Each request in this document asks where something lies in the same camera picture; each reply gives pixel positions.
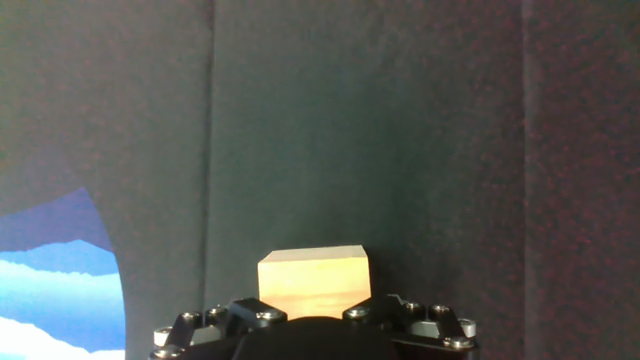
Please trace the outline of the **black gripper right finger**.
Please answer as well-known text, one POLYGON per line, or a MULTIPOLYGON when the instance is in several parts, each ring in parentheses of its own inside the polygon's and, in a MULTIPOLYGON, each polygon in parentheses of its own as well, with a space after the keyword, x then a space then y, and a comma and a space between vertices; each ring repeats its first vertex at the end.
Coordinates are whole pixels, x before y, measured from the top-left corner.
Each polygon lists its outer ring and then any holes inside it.
POLYGON ((342 319, 381 336, 397 359, 478 360, 476 323, 447 305, 372 296, 344 310, 342 319))

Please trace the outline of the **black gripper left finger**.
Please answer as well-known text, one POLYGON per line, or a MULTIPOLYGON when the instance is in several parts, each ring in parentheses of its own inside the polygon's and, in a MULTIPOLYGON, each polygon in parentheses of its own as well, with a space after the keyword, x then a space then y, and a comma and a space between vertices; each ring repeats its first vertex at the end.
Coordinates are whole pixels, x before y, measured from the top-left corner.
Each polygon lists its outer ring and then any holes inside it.
POLYGON ((154 349, 149 360, 178 359, 191 346, 244 336, 287 320, 283 310, 256 298, 235 300, 205 312, 183 312, 172 326, 154 331, 154 349))

